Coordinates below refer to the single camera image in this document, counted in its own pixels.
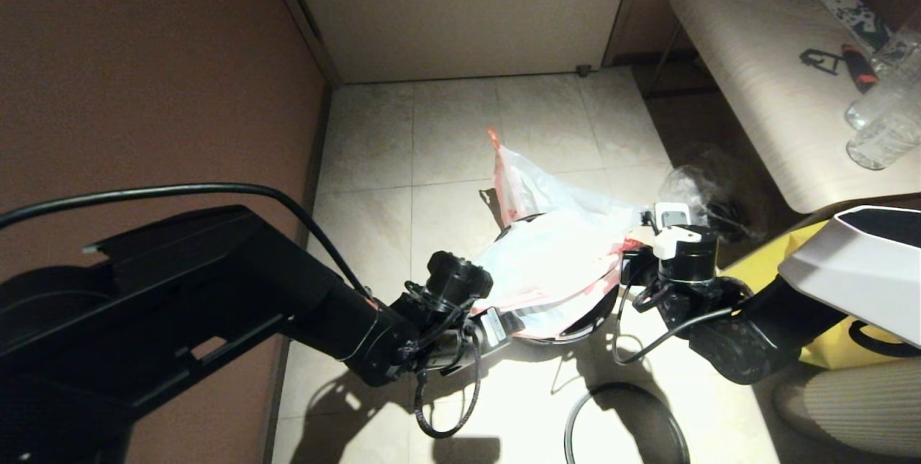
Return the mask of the black clip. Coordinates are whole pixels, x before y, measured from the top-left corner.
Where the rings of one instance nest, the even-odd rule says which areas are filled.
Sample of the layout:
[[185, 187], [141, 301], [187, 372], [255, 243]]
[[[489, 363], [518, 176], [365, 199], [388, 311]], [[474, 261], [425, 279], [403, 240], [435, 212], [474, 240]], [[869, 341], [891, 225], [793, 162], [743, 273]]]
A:
[[825, 52], [820, 49], [806, 49], [799, 54], [799, 60], [807, 67], [815, 68], [815, 70], [821, 73], [838, 76], [838, 67], [843, 61], [843, 58], [841, 55]]

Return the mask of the black round trash bin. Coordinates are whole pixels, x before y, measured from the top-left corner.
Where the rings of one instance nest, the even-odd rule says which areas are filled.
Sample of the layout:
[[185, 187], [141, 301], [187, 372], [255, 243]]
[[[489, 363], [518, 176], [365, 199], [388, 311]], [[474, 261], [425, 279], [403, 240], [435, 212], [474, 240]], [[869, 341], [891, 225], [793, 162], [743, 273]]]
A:
[[[520, 221], [529, 222], [532, 221], [536, 216], [530, 216]], [[509, 226], [504, 228], [504, 230], [500, 232], [500, 235], [498, 235], [496, 239], [502, 237], [507, 229], [509, 229]], [[572, 342], [572, 340], [577, 340], [579, 337], [584, 337], [586, 334], [595, 329], [595, 327], [598, 326], [599, 323], [601, 323], [609, 313], [611, 313], [613, 298], [615, 296], [615, 292], [613, 290], [615, 290], [616, 287], [617, 284], [615, 284], [615, 287], [612, 287], [612, 290], [609, 291], [609, 293], [606, 294], [606, 296], [602, 298], [602, 300], [599, 301], [595, 307], [589, 310], [588, 314], [585, 314], [582, 319], [576, 321], [575, 324], [573, 324], [571, 327], [569, 327], [569, 329], [565, 330], [565, 332], [558, 335], [557, 337], [547, 337], [547, 339], [530, 339], [530, 337], [522, 337], [522, 339], [543, 340], [543, 342], [567, 343]], [[519, 333], [514, 334], [513, 337], [520, 337]]]

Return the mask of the used red-printed trash bag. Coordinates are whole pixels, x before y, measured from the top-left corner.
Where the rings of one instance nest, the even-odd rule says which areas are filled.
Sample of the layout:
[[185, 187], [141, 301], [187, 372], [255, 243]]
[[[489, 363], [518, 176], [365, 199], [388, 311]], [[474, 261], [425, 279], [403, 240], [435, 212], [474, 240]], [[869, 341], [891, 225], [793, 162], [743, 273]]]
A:
[[564, 211], [602, 230], [627, 232], [640, 224], [647, 206], [575, 186], [507, 148], [496, 130], [486, 130], [494, 150], [494, 193], [500, 225]]

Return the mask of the black cylindrical left wrist motor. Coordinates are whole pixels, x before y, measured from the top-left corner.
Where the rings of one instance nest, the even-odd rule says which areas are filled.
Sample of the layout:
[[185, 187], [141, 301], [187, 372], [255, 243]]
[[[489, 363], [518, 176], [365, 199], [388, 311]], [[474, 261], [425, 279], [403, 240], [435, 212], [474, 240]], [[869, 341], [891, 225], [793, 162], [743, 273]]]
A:
[[485, 268], [447, 251], [432, 254], [427, 269], [423, 296], [440, 312], [468, 311], [476, 301], [487, 298], [494, 285]]

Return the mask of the new white plastic bag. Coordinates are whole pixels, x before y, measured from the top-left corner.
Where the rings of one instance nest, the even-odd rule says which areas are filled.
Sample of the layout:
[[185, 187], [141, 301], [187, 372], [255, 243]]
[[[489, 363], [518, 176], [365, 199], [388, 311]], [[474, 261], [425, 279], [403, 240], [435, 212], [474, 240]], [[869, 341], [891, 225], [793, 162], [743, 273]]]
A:
[[493, 287], [471, 311], [516, 314], [520, 337], [557, 337], [618, 284], [628, 232], [639, 224], [632, 207], [611, 214], [556, 209], [514, 222], [473, 260]]

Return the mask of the white cabinet panel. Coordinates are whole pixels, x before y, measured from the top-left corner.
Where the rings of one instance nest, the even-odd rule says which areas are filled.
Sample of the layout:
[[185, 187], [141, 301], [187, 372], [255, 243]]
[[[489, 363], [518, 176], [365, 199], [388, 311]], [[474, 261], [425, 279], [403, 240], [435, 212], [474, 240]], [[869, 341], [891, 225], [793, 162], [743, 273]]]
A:
[[598, 68], [621, 0], [306, 0], [343, 83]]

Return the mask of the red black hand tool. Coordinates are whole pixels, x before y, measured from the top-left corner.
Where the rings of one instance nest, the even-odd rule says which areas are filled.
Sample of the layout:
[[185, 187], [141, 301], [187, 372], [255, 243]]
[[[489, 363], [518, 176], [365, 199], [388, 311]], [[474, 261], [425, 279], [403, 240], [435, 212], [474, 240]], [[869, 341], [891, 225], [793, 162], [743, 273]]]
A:
[[866, 94], [878, 82], [879, 78], [871, 67], [868, 58], [855, 45], [842, 44], [841, 55], [848, 67], [848, 73], [856, 85], [856, 90]]

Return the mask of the black metal table leg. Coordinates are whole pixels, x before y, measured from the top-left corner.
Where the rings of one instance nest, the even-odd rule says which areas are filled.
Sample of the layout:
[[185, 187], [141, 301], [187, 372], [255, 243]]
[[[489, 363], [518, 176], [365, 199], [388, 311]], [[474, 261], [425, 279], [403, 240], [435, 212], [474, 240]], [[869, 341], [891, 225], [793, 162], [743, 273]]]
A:
[[678, 36], [680, 35], [681, 28], [682, 26], [680, 22], [676, 22], [674, 28], [672, 28], [670, 38], [668, 38], [668, 42], [661, 52], [661, 57], [658, 59], [658, 63], [655, 65], [655, 70], [651, 75], [648, 85], [643, 91], [644, 99], [650, 98], [652, 94], [655, 93], [655, 88], [658, 85], [658, 81], [661, 79], [662, 71], [664, 70], [665, 64], [668, 62], [668, 58], [670, 57], [672, 49], [677, 41]]

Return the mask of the clear plastic bottle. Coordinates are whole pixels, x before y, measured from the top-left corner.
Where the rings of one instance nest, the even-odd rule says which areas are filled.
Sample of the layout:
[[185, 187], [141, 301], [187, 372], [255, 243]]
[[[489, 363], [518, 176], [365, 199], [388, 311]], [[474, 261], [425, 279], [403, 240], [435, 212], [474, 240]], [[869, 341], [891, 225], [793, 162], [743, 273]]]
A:
[[852, 103], [843, 117], [856, 132], [892, 111], [902, 111], [921, 101], [921, 48], [894, 64], [878, 64], [878, 83]]
[[846, 144], [850, 159], [881, 171], [921, 146], [921, 112], [889, 112], [864, 127]]
[[921, 52], [921, 8], [917, 9], [871, 58], [871, 67], [879, 80], [910, 64]]

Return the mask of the dark robot chest edge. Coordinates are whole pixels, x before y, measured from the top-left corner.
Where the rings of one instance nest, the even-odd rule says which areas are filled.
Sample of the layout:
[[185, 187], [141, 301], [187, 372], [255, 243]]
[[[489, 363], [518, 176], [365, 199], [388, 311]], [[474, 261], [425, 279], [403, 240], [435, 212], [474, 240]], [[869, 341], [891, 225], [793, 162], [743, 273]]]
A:
[[432, 447], [434, 464], [498, 464], [501, 440], [495, 437], [437, 439]]

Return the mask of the yellow shopping bag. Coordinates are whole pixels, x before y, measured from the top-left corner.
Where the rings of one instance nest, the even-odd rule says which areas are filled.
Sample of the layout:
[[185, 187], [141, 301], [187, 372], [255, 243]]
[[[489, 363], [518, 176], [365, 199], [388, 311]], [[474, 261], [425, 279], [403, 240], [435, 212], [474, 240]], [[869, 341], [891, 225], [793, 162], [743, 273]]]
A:
[[852, 323], [866, 323], [872, 340], [907, 343], [921, 350], [921, 249], [866, 235], [832, 219], [782, 235], [723, 270], [758, 293], [774, 280], [788, 258], [796, 285], [810, 297], [843, 306], [849, 317], [816, 337], [800, 361], [826, 370], [878, 365], [878, 355], [852, 339]]

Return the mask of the beige wood-grain table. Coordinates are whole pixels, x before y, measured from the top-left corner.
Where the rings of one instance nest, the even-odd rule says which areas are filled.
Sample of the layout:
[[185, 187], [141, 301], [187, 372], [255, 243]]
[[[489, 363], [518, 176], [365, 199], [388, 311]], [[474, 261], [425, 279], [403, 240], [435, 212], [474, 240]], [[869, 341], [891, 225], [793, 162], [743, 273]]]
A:
[[852, 39], [820, 0], [670, 0], [786, 204], [813, 214], [838, 203], [921, 194], [921, 148], [871, 171], [845, 150], [846, 108], [859, 97], [838, 75], [803, 64]]

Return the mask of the crumpled clear plastic bag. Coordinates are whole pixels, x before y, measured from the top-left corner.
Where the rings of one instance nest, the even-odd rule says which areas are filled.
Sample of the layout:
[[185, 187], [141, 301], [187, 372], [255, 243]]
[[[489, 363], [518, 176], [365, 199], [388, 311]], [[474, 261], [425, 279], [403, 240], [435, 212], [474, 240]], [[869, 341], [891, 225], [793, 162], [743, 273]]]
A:
[[677, 166], [665, 176], [657, 197], [687, 205], [691, 224], [707, 226], [723, 243], [739, 245], [766, 237], [758, 192], [722, 165]]

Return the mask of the beige ribbed cushion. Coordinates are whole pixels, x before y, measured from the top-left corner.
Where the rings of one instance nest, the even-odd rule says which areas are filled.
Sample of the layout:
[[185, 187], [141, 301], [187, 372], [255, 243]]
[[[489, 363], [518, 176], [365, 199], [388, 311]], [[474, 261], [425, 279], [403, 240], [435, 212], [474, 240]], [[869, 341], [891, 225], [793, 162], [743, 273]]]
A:
[[787, 378], [772, 403], [807, 437], [921, 464], [921, 358]]

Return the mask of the blue white printed paper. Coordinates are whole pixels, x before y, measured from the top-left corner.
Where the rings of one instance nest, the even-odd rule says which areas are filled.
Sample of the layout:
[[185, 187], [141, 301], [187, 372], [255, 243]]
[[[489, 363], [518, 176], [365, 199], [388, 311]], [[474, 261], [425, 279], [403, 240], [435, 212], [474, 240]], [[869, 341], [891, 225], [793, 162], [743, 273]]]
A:
[[891, 29], [871, 7], [861, 0], [819, 0], [849, 33], [868, 51], [876, 53], [885, 47]]

